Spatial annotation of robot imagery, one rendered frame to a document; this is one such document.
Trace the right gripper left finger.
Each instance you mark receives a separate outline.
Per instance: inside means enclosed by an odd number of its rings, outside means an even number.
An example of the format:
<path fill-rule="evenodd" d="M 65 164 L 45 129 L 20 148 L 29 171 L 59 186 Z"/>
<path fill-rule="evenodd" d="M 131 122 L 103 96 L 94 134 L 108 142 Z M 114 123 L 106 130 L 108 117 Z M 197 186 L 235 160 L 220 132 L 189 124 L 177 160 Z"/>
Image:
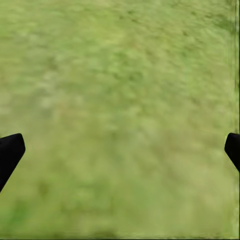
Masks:
<path fill-rule="evenodd" d="M 25 151 L 25 143 L 21 133 L 0 138 L 0 192 Z"/>

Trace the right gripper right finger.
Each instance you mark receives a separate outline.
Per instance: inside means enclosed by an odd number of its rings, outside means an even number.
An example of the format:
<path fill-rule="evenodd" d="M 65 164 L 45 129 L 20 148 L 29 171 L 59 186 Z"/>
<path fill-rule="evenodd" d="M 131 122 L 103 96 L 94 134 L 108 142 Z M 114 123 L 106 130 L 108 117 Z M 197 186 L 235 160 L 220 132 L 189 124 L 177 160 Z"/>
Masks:
<path fill-rule="evenodd" d="M 224 150 L 240 172 L 240 134 L 229 133 Z"/>

